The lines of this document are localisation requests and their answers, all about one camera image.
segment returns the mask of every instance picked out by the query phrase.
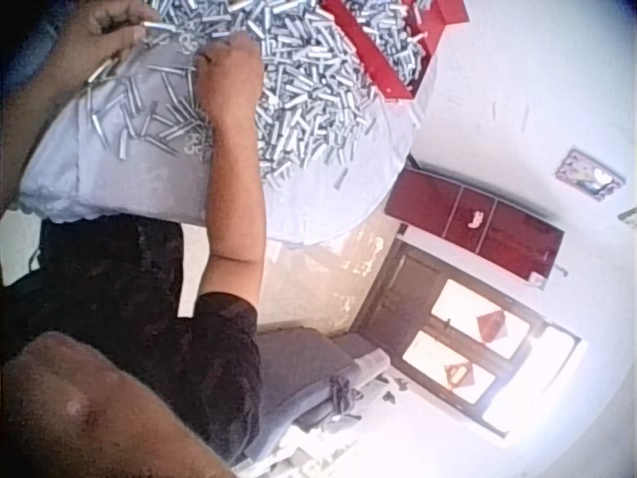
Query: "window pane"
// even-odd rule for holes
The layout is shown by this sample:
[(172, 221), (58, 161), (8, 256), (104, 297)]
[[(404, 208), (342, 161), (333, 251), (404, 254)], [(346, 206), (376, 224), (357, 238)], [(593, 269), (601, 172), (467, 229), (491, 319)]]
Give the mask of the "window pane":
[(494, 398), (483, 418), (501, 431), (511, 431), (536, 417), (542, 407), (542, 395), (566, 358), (575, 340), (569, 334), (549, 327), (531, 341), (531, 355), (516, 376)]
[(495, 379), (424, 332), (418, 333), (403, 360), (469, 403), (475, 403)]
[(451, 320), (451, 327), (505, 359), (513, 356), (531, 327), (519, 317), (451, 280), (447, 281), (432, 314), (445, 322)]

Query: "floor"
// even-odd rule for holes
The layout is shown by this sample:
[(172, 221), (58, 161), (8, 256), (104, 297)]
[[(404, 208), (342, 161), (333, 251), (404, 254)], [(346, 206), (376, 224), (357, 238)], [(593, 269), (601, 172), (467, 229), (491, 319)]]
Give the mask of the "floor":
[[(260, 307), (261, 330), (303, 325), (324, 334), (346, 331), (398, 230), (382, 205), (350, 233), (310, 247), (268, 241)], [(183, 226), (184, 285), (180, 315), (192, 313), (199, 278), (208, 256), (205, 229)], [(29, 270), (38, 245), (40, 220), (9, 212), (0, 221), (0, 259), (5, 284)]]

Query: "person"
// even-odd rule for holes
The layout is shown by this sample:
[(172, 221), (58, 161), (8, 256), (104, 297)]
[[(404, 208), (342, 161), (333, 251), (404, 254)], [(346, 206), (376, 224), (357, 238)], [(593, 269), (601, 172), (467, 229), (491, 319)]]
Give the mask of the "person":
[[(87, 3), (5, 99), (1, 214), (49, 118), (106, 58), (142, 40), (144, 20), (157, 15), (140, 0)], [(43, 221), (40, 269), (2, 290), (2, 452), (22, 470), (7, 476), (232, 476), (227, 465), (258, 433), (263, 64), (246, 34), (208, 45), (195, 64), (215, 152), (210, 255), (193, 317), (177, 318), (178, 224)]]

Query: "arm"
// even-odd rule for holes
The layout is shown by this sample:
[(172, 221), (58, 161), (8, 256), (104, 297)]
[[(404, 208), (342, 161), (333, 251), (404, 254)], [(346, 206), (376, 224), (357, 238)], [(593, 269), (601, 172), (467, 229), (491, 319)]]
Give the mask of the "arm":
[(246, 34), (197, 58), (197, 96), (214, 131), (207, 206), (210, 257), (199, 294), (224, 292), (255, 308), (266, 247), (255, 108), (263, 87), (257, 46)]
[(139, 26), (113, 27), (155, 20), (140, 0), (102, 0), (79, 9), (67, 24), (42, 70), (4, 102), (0, 144), (0, 217), (18, 192), (30, 152), (67, 98), (108, 57), (133, 46), (145, 35)]

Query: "black shirt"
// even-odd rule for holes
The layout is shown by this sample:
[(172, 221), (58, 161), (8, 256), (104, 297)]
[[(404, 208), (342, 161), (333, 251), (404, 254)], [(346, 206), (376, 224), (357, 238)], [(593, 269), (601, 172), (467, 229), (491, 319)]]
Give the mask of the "black shirt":
[(91, 345), (149, 386), (227, 463), (259, 430), (257, 311), (229, 294), (177, 318), (176, 224), (117, 216), (43, 224), (42, 268), (2, 294), (3, 363), (46, 331)]

